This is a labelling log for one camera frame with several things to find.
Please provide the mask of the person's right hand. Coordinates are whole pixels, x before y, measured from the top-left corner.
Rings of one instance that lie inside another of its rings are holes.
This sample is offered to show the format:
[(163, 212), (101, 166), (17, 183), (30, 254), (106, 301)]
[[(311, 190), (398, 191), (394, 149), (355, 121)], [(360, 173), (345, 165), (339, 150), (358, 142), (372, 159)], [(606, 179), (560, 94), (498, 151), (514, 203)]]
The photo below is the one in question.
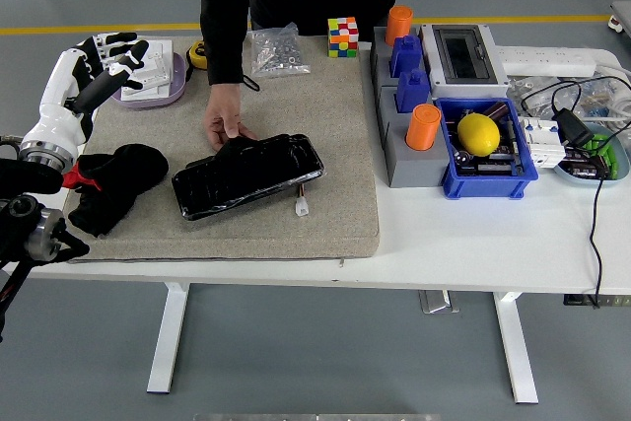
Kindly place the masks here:
[(233, 138), (256, 139), (256, 135), (241, 120), (239, 84), (215, 84), (210, 87), (203, 127), (214, 151), (219, 151)]

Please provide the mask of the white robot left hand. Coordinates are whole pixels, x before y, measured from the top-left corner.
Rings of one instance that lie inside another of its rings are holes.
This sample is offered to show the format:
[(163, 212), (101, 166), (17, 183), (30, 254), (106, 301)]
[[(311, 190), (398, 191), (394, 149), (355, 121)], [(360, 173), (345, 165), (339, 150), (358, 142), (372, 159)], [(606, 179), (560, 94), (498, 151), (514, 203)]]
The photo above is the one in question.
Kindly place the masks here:
[(92, 133), (92, 113), (123, 86), (140, 89), (130, 79), (143, 66), (149, 44), (136, 33), (88, 37), (63, 51), (45, 86), (37, 124), (22, 145), (42, 142), (74, 152)]

